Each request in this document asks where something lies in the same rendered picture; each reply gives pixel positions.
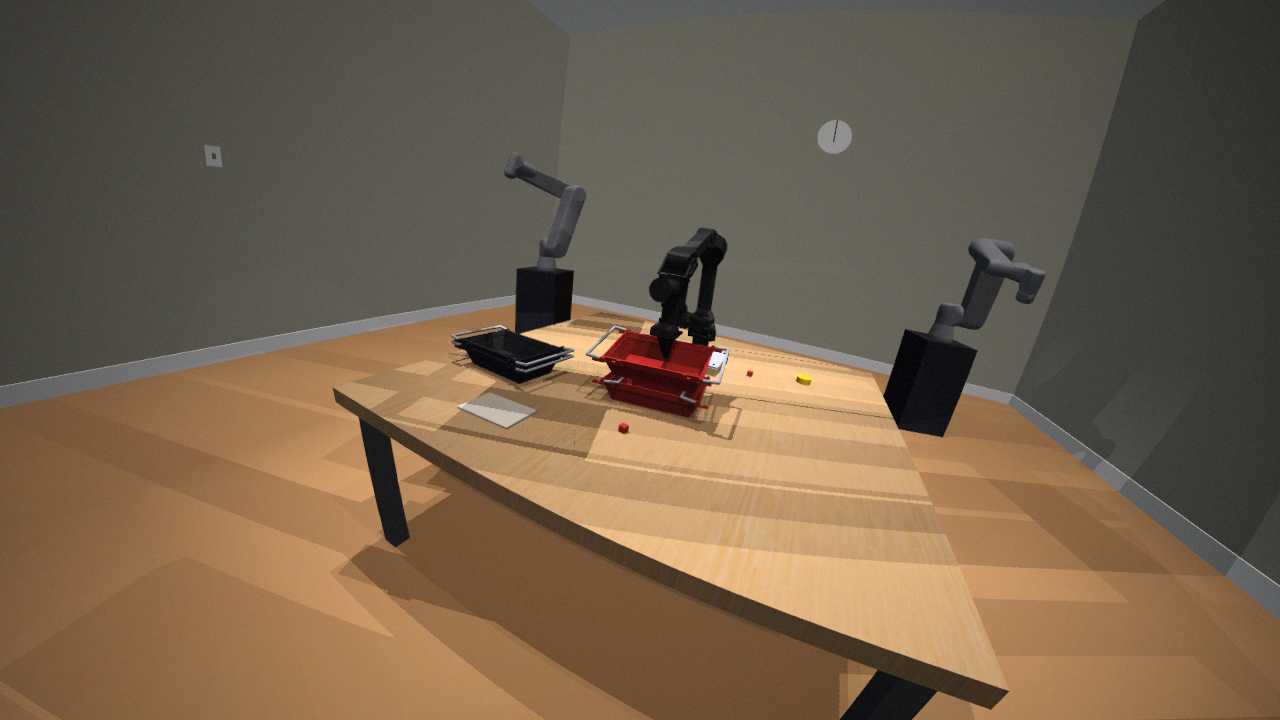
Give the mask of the red plastic tray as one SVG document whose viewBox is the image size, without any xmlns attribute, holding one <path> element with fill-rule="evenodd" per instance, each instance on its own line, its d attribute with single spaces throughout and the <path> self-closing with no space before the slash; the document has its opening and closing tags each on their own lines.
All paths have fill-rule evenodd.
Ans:
<svg viewBox="0 0 1280 720">
<path fill-rule="evenodd" d="M 643 380 L 634 380 L 625 378 L 620 384 L 604 383 L 604 380 L 618 380 L 621 375 L 613 375 L 608 373 L 600 380 L 593 379 L 593 383 L 605 386 L 611 398 L 625 402 L 634 404 L 641 407 L 654 409 L 662 413 L 669 413 L 678 416 L 690 418 L 696 407 L 708 409 L 707 405 L 701 406 L 701 398 L 705 393 L 707 386 L 698 386 L 694 393 L 686 392 L 684 397 L 692 398 L 698 401 L 696 404 L 690 404 L 682 398 L 684 391 L 673 389 L 664 386 L 657 386 L 646 383 Z M 643 386 L 643 387 L 637 387 Z"/>
</svg>

